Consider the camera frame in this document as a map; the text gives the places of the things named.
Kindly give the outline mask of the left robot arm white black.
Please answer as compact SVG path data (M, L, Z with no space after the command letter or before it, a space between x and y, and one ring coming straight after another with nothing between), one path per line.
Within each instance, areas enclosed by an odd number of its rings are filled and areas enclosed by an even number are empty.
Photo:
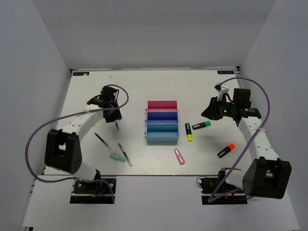
M59 130L50 130L47 135L45 165L85 180L85 186L91 192L101 188L102 180L98 177L98 170L83 162L80 143L102 119L106 123L122 119L117 103L118 93L119 90L104 86L99 95L87 102L83 114L77 115Z

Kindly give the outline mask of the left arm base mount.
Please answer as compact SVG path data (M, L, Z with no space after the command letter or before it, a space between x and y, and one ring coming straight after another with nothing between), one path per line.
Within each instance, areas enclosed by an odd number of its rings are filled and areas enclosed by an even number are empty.
M70 204L113 204L109 187L115 199L117 179L103 178L103 180L106 181L109 186L107 186L106 183L98 182L89 187L86 183L76 180L72 188Z

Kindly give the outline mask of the purple pen refill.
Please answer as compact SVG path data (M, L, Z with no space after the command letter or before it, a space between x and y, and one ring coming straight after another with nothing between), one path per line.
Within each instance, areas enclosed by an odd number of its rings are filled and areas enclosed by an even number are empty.
M110 147L110 145L107 144L107 142L105 142L99 134L97 134L97 133L95 132L94 135L105 145L105 147L106 147L109 151L112 151L112 148Z

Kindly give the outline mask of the green pen refill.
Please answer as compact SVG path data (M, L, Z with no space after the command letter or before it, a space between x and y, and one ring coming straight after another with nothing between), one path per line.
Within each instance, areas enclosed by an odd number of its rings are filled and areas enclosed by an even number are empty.
M133 165L132 165L132 163L131 163L129 157L127 156L125 150L123 149L122 145L121 145L120 143L118 143L118 146L119 146L121 152L123 153L123 155L124 155L124 157L125 157L125 159L126 159L128 165L129 165L129 167L132 167Z

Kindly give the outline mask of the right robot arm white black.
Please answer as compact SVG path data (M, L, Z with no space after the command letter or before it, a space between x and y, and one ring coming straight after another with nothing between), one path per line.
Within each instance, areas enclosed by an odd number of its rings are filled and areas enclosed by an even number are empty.
M218 175L216 188L209 201L219 191L230 191L233 187L243 190L246 196L282 199L291 175L290 162L283 161L275 153L261 125L265 122L258 109L251 107L249 89L234 89L233 100L229 99L229 89L217 85L217 97L212 97L202 116L210 120L223 117L232 118L243 134L252 163L245 170L235 166L222 170Z

